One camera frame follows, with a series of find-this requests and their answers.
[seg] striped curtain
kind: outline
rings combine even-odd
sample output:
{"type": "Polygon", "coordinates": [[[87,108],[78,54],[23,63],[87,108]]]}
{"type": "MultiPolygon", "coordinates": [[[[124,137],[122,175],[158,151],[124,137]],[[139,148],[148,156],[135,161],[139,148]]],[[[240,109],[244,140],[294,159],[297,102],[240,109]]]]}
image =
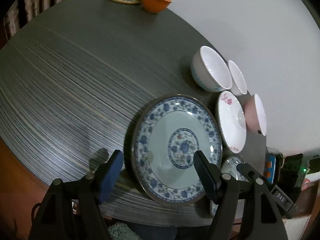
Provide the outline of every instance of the striped curtain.
{"type": "Polygon", "coordinates": [[[22,17],[29,22],[44,10],[61,1],[63,0],[24,0],[24,10],[22,10],[23,6],[18,4],[18,0],[15,0],[3,19],[6,39],[9,40],[20,30],[21,25],[24,25],[22,17]]]}

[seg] round tabletop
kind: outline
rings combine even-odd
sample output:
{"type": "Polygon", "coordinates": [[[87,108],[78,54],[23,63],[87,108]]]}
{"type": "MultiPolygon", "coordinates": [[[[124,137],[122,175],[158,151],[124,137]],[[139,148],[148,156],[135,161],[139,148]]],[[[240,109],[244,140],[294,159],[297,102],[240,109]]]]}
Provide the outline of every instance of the round tabletop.
{"type": "MultiPolygon", "coordinates": [[[[218,94],[198,87],[190,72],[202,45],[213,47],[168,9],[155,15],[139,5],[65,0],[0,51],[0,136],[47,184],[77,180],[123,150],[125,166],[103,213],[157,226],[208,225],[206,198],[163,206],[146,196],[130,164],[132,133],[150,101],[183,93],[214,110],[218,94]]],[[[248,133],[241,155],[262,173],[265,150],[266,138],[248,133]]]]}

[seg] white wall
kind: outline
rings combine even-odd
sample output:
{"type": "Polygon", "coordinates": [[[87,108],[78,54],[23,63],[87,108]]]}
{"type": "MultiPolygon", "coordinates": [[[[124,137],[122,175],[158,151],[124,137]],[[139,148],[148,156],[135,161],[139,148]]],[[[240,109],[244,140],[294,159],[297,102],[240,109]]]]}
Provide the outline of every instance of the white wall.
{"type": "Polygon", "coordinates": [[[320,148],[320,30],[301,0],[174,0],[169,8],[241,68],[265,106],[268,146],[320,148]]]}

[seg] small blue and white bowl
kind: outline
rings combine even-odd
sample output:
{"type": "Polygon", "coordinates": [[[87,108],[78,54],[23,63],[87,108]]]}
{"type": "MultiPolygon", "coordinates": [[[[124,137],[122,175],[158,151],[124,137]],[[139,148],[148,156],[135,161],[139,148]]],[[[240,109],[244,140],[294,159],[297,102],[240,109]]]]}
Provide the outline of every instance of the small blue and white bowl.
{"type": "Polygon", "coordinates": [[[202,46],[193,56],[191,73],[196,83],[209,92],[220,92],[232,87],[227,64],[208,46],[202,46]]]}

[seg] orange lidded pot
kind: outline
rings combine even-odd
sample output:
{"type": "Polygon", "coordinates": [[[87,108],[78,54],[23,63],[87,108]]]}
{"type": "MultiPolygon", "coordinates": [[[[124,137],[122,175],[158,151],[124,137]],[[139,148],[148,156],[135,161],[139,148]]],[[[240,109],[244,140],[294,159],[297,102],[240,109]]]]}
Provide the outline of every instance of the orange lidded pot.
{"type": "Polygon", "coordinates": [[[172,0],[142,0],[143,7],[151,13],[158,13],[166,9],[172,0]]]}

